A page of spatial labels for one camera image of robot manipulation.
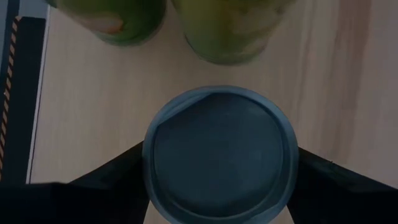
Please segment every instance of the round lid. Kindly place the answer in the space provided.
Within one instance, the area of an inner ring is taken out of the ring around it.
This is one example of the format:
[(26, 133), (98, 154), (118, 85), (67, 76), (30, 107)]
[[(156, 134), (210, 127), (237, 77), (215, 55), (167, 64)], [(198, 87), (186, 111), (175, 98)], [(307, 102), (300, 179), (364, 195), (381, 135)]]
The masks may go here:
[(172, 100), (150, 125), (143, 154), (150, 199), (173, 223), (274, 218), (297, 168), (286, 117), (257, 93), (231, 86)]

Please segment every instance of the wooden surface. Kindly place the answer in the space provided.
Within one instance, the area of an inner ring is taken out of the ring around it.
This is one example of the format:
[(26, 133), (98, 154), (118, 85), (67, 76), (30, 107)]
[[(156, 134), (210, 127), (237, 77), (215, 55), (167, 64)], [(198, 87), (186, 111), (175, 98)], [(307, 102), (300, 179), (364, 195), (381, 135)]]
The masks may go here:
[[(229, 84), (278, 105), (301, 147), (398, 187), (398, 1), (298, 0), (238, 67), (198, 59), (170, 5), (155, 37), (125, 48), (51, 10), (32, 182), (71, 181), (143, 140), (171, 98)], [(150, 207), (146, 223), (163, 222)], [(291, 222), (288, 211), (274, 222)]]

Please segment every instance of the metal rim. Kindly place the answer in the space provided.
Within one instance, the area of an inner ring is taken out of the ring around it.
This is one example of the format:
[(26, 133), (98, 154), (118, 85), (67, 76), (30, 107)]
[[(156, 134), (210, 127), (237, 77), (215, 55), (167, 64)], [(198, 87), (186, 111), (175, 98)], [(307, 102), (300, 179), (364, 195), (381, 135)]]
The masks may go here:
[[(271, 115), (273, 115), (276, 123), (279, 125), (280, 130), (283, 131), (283, 134), (287, 140), (287, 145), (289, 148), (291, 159), (290, 159), (290, 164), (289, 164), (288, 182), (286, 184), (284, 193), (280, 197), (277, 204), (275, 204), (270, 209), (263, 211), (260, 214), (252, 217), (246, 223), (254, 224), (254, 223), (259, 223), (259, 222), (269, 222), (282, 211), (284, 206), (289, 201), (290, 196), (292, 195), (294, 185), (295, 185), (296, 175), (297, 175), (297, 166), (298, 166), (298, 159), (299, 159), (297, 140), (296, 140), (296, 137), (294, 134), (293, 127), (291, 126), (289, 120), (283, 114), (283, 112), (275, 104), (273, 104), (273, 102), (271, 102), (267, 98), (261, 96), (260, 94), (254, 92), (254, 91), (236, 87), (236, 86), (206, 86), (206, 87), (201, 87), (201, 88), (197, 88), (194, 90), (186, 91), (185, 93), (182, 93), (181, 95), (178, 95), (177, 97), (175, 97), (174, 99), (169, 101), (155, 115), (155, 118), (152, 120), (151, 124), (148, 127), (148, 130), (147, 130), (147, 133), (145, 136), (145, 140), (144, 140), (144, 147), (142, 150), (142, 156), (143, 156), (143, 160), (144, 160), (144, 163), (143, 163), (144, 182), (145, 182), (149, 197), (150, 197), (152, 203), (154, 204), (155, 208), (168, 221), (170, 221), (172, 223), (184, 223), (182, 220), (176, 220), (176, 218), (174, 216), (172, 216), (164, 208), (164, 206), (162, 205), (162, 202), (159, 200), (157, 193), (154, 190), (153, 180), (155, 179), (155, 176), (154, 176), (154, 168), (152, 166), (153, 165), (152, 164), (152, 161), (153, 161), (153, 153), (152, 153), (153, 143), (152, 142), (153, 142), (153, 138), (155, 136), (155, 132), (157, 130), (158, 125), (161, 124), (162, 122), (164, 122), (165, 120), (167, 120), (173, 114), (175, 114), (176, 113), (175, 110), (180, 111), (183, 109), (183, 106), (182, 106), (182, 108), (178, 108), (179, 106), (183, 105), (188, 100), (193, 99), (194, 101), (198, 101), (212, 93), (231, 93), (231, 94), (235, 94), (235, 95), (241, 95), (246, 98), (249, 98), (250, 100), (255, 101), (256, 103), (259, 103), (265, 109), (267, 109)], [(234, 218), (234, 217), (240, 216), (240, 215), (242, 215), (242, 214), (234, 215), (232, 217), (228, 217), (227, 219)], [(213, 220), (213, 221), (225, 220), (225, 218), (217, 218), (217, 219), (214, 219), (213, 217), (208, 217), (208, 218), (209, 218), (209, 220)]]

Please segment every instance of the glass jar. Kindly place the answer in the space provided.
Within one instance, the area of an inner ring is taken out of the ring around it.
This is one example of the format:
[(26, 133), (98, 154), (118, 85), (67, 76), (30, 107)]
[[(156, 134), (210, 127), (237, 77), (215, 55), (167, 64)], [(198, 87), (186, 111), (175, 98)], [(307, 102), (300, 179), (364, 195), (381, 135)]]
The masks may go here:
[(138, 44), (160, 26), (165, 0), (46, 0), (110, 44)]
[(261, 53), (294, 0), (172, 0), (199, 57), (235, 64)]

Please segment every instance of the green pickle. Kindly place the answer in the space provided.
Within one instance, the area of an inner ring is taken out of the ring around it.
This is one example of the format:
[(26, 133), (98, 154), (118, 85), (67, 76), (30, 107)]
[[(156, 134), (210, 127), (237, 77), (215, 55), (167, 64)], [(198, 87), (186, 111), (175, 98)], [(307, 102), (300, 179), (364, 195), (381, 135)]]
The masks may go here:
[(260, 54), (294, 0), (172, 0), (199, 57), (220, 64)]
[(139, 44), (153, 34), (165, 13), (165, 0), (46, 0), (114, 45)]

